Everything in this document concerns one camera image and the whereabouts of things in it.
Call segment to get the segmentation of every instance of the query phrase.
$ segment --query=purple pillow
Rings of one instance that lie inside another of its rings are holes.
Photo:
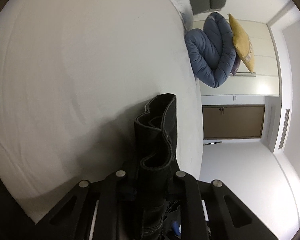
[[[231,70],[231,73],[234,76],[235,76],[235,74],[237,73],[237,71],[239,69],[240,63],[241,63],[241,59],[240,59],[238,53],[236,53],[234,64],[233,64],[233,67],[232,67],[232,70]]]

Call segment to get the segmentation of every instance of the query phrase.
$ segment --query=white bedding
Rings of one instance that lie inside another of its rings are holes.
[[[35,222],[134,147],[133,120],[177,95],[177,160],[199,177],[200,89],[169,0],[10,0],[0,13],[0,177]]]

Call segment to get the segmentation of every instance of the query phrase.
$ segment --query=mattress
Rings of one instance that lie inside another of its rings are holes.
[[[0,13],[0,178],[39,221],[134,150],[133,120],[177,96],[177,160],[199,178],[202,110],[169,0],[9,0]]]

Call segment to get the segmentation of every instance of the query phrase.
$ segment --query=white bed sheet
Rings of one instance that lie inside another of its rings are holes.
[[[134,148],[147,100],[177,95],[177,160],[199,177],[202,110],[169,0],[10,0],[0,13],[0,178],[40,220]]]

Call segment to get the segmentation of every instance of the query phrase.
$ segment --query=black jeans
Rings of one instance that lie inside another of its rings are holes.
[[[134,236],[137,240],[157,240],[171,207],[164,198],[167,181],[179,170],[176,96],[162,94],[147,103],[145,112],[135,120],[135,136],[138,180]]]

